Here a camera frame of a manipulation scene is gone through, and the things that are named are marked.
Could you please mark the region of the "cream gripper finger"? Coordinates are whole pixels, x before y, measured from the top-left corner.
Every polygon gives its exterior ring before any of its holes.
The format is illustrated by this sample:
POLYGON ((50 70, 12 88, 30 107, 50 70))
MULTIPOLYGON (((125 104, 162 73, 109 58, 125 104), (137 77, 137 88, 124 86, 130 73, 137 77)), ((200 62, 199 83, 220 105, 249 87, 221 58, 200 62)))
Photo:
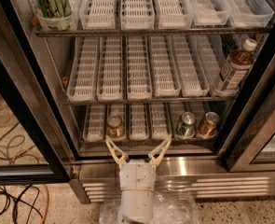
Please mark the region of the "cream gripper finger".
POLYGON ((109 135, 105 137, 105 143, 119 168, 121 168, 126 162, 129 156, 122 151, 111 139, 109 135))
POLYGON ((154 169, 156 169, 162 162, 166 151, 171 145, 171 142, 172 138, 168 136, 148 154, 149 163, 154 169))

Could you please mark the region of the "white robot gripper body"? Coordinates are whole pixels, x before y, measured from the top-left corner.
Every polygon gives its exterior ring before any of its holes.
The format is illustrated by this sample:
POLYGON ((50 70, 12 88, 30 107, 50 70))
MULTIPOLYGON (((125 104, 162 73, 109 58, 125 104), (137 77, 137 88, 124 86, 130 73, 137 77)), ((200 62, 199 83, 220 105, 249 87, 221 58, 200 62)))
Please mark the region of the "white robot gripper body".
POLYGON ((156 181, 156 166, 144 160, 130 160, 120 166, 122 191, 153 191, 156 181))

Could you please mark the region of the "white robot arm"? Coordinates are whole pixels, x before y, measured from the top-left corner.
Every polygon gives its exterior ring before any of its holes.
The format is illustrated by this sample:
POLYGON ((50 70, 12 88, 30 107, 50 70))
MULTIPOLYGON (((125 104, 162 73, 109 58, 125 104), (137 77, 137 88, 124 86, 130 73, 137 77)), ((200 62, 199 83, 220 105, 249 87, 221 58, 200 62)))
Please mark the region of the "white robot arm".
POLYGON ((129 159, 107 135, 105 143, 119 167, 121 203, 117 212, 117 224, 144 223, 153 218, 153 194, 156 181, 156 170, 172 142, 167 135, 160 145, 149 154, 149 162, 129 159))

